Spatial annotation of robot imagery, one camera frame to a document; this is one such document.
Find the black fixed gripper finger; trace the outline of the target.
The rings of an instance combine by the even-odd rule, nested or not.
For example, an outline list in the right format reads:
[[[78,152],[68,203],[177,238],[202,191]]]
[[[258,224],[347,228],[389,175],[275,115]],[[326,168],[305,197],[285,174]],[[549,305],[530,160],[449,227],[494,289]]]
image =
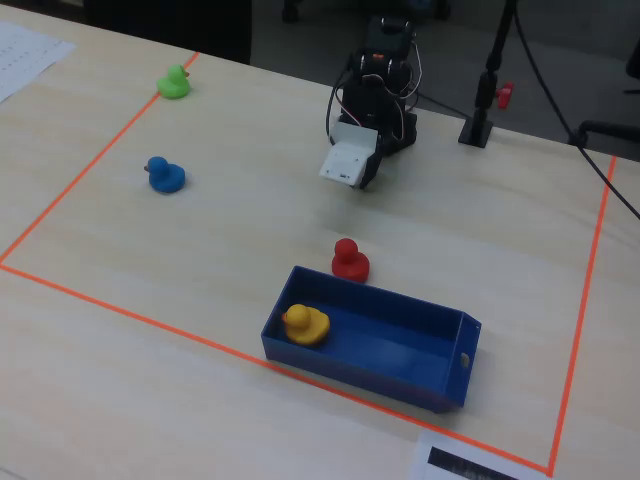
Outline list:
[[[369,183],[376,177],[381,161],[384,157],[381,149],[376,149],[366,160],[364,172],[358,188],[364,190]]]

